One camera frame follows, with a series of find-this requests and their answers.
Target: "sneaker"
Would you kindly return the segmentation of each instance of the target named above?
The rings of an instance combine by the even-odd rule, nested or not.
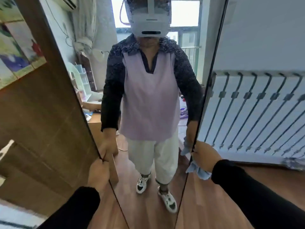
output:
[[[139,177],[136,188],[139,194],[143,193],[146,190],[147,182],[150,179],[150,176],[151,175],[149,174],[147,178],[143,178],[142,176]]]
[[[164,201],[164,204],[166,206],[166,209],[171,213],[177,212],[177,203],[170,191],[168,191],[167,194],[161,194],[160,193],[160,187],[158,187],[158,195],[162,198]]]

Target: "black sleeve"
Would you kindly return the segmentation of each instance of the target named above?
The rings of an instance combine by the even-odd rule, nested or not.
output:
[[[119,46],[114,45],[107,60],[106,80],[101,108],[101,131],[105,128],[118,130],[120,104],[124,94],[125,66]]]
[[[175,49],[174,73],[180,92],[185,98],[189,121],[198,121],[203,103],[203,91],[196,79],[187,55],[177,45]]]
[[[305,228],[305,212],[228,160],[216,163],[212,181],[239,206],[254,228]]]
[[[96,189],[80,187],[61,208],[38,228],[86,229],[99,203],[100,198]]]

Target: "radiator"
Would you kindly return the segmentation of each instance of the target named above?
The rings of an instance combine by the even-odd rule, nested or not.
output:
[[[215,71],[198,140],[231,160],[304,158],[304,100],[304,73]]]

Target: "air conditioner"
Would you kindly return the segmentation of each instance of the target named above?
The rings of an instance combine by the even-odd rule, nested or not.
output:
[[[72,11],[77,8],[77,0],[55,0],[63,9]]]

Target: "blue cloth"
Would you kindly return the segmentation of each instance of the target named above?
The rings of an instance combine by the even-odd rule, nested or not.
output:
[[[184,149],[181,151],[181,155],[185,156],[186,154],[191,152],[192,146],[186,141],[186,137],[184,138]],[[187,168],[186,173],[191,173],[196,171],[198,177],[203,180],[207,180],[211,177],[212,173],[204,171],[201,169],[197,163],[193,160],[190,166]]]

